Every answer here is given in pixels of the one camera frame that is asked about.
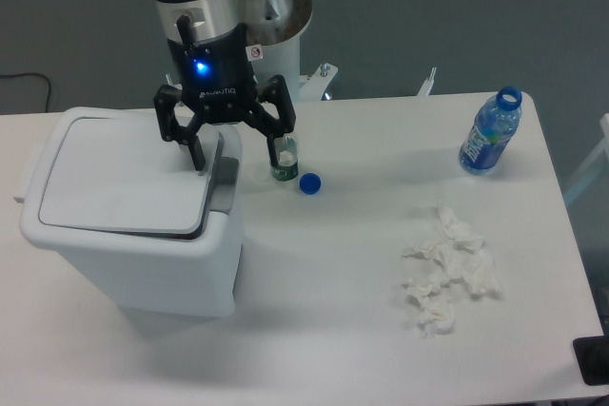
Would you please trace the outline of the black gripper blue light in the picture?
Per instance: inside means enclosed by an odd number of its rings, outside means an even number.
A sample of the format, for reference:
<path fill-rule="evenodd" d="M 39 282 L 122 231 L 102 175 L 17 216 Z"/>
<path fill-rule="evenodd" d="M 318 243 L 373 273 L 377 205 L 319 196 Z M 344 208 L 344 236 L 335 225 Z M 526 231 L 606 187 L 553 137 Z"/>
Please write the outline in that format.
<path fill-rule="evenodd" d="M 231 31 L 209 40 L 195 37 L 194 21 L 186 14 L 176 21 L 180 40 L 169 40 L 182 89 L 162 85 L 153 97 L 160 134 L 165 142 L 185 145 L 193 166 L 202 171 L 206 157 L 198 137 L 205 124 L 244 123 L 266 138 L 271 166 L 279 164 L 275 141 L 294 130 L 296 113 L 285 78 L 254 82 L 246 57 L 247 27 L 239 23 Z M 182 102 L 193 116 L 179 124 L 176 105 Z"/>

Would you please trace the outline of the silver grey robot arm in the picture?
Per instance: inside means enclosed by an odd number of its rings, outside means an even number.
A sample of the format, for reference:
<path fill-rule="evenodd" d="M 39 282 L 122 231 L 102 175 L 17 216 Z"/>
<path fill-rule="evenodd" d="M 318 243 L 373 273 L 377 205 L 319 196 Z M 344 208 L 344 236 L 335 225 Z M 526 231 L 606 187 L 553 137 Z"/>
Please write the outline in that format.
<path fill-rule="evenodd" d="M 294 102 L 300 98 L 300 36 L 311 0 L 155 0 L 180 85 L 154 97 L 164 141 L 206 159 L 205 125 L 245 123 L 266 139 L 272 176 L 298 174 Z"/>

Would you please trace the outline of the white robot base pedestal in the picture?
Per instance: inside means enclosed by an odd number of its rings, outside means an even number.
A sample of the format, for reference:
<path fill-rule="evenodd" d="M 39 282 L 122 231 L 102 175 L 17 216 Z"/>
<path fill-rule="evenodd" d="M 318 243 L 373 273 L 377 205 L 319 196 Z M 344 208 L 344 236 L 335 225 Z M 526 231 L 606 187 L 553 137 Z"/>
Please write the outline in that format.
<path fill-rule="evenodd" d="M 338 68 L 329 63 L 321 63 L 312 74 L 301 74 L 301 36 L 304 32 L 305 28 L 293 37 L 273 45 L 249 45 L 246 56 L 253 66 L 258 83 L 282 75 L 293 103 L 329 101 L 329 87 L 338 74 Z"/>

